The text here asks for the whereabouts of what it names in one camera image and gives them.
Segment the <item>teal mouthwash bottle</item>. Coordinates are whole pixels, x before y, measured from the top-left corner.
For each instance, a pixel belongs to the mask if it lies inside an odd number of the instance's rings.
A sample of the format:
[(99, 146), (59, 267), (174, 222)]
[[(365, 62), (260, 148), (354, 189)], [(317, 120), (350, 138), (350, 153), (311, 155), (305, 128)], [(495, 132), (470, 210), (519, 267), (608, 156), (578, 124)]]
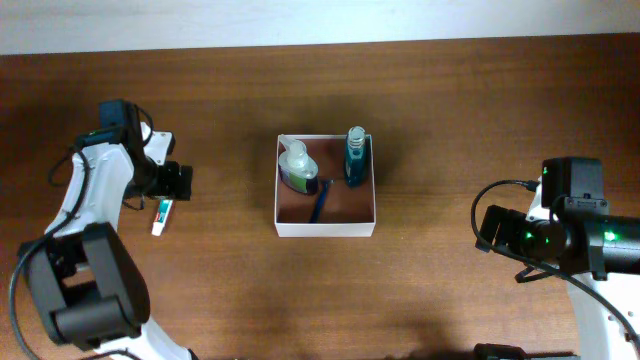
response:
[(366, 131), (361, 126), (354, 126), (347, 132), (345, 142), (344, 174), (348, 187), (358, 187), (365, 181), (367, 156)]

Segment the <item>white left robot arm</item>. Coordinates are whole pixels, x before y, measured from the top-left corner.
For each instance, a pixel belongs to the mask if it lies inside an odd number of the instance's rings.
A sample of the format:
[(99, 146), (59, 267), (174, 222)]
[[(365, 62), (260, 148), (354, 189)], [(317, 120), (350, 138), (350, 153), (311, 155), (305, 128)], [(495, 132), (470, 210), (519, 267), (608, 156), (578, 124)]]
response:
[(144, 123), (102, 128), (76, 138), (73, 174), (44, 235), (20, 249), (9, 291), (25, 277), (49, 338), (100, 359), (192, 359), (151, 315), (146, 283), (117, 234), (126, 190), (148, 165), (163, 170), (175, 137)]

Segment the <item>blue disposable razor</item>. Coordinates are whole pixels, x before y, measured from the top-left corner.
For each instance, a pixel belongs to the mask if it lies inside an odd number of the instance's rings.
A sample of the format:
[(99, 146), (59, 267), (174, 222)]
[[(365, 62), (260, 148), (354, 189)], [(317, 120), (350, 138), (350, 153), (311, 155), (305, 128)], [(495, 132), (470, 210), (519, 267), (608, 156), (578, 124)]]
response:
[(316, 199), (312, 214), (309, 219), (310, 224), (315, 224), (318, 222), (320, 214), (326, 203), (326, 198), (328, 196), (329, 189), (331, 185), (334, 183), (335, 183), (334, 179), (322, 180), (320, 182), (321, 188), (320, 188), (318, 198)]

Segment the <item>teal toothpaste tube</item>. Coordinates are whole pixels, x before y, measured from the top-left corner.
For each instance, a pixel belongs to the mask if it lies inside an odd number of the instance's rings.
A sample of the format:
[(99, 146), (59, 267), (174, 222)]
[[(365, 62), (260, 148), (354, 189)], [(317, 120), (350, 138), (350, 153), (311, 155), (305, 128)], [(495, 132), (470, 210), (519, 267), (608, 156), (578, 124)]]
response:
[(171, 212), (173, 200), (161, 200), (158, 205), (156, 216), (154, 218), (151, 234), (153, 236), (161, 236), (164, 228), (168, 222), (168, 217)]

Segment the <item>clear soap pump bottle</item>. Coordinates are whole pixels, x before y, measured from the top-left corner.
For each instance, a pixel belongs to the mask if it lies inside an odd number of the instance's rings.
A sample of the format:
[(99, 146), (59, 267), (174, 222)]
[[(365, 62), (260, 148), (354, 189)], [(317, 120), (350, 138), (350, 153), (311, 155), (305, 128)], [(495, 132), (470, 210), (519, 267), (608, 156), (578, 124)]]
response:
[(315, 195), (319, 188), (319, 167), (308, 154), (306, 144), (287, 135), (280, 135), (284, 151), (278, 157), (281, 181), (292, 190)]

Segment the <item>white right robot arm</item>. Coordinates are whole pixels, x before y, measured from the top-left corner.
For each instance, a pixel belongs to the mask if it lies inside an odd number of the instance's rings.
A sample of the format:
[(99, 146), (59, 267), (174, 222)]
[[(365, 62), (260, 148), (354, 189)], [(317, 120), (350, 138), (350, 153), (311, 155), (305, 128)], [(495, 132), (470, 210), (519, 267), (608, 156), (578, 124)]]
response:
[(545, 176), (518, 184), (534, 194), (529, 210), (489, 206), (471, 221), (477, 248), (523, 263), (519, 283), (566, 282), (582, 358), (638, 358), (638, 219), (607, 214), (592, 192), (556, 192)]

